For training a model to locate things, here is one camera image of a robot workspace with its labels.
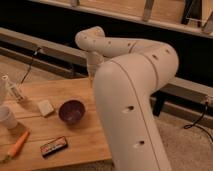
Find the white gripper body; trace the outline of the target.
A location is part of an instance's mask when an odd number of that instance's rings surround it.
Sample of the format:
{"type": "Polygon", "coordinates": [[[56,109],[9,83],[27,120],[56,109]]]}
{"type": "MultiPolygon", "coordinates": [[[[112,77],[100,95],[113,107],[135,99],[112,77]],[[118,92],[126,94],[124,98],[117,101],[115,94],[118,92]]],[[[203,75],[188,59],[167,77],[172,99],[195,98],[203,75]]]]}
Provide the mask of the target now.
{"type": "Polygon", "coordinates": [[[97,52],[89,52],[87,55],[87,71],[94,76],[98,68],[104,63],[104,57],[97,52]]]}

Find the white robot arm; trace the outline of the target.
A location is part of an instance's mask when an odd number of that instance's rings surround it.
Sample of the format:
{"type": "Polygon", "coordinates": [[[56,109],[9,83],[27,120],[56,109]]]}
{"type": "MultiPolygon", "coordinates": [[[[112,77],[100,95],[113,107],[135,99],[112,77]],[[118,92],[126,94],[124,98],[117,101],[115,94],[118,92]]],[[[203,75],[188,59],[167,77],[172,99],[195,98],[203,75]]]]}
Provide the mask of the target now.
{"type": "Polygon", "coordinates": [[[141,38],[111,38],[98,26],[75,36],[88,53],[96,110],[116,171],[172,171],[150,96],[174,78],[175,49],[141,38]]]}

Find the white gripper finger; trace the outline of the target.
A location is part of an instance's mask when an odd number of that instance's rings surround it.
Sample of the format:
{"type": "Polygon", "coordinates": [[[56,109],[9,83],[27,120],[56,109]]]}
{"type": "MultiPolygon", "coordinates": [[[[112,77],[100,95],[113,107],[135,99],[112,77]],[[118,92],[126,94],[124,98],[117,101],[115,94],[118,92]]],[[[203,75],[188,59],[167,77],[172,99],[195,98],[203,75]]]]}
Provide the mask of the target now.
{"type": "Polygon", "coordinates": [[[94,77],[89,76],[90,87],[93,87],[93,81],[94,81],[94,77]]]}

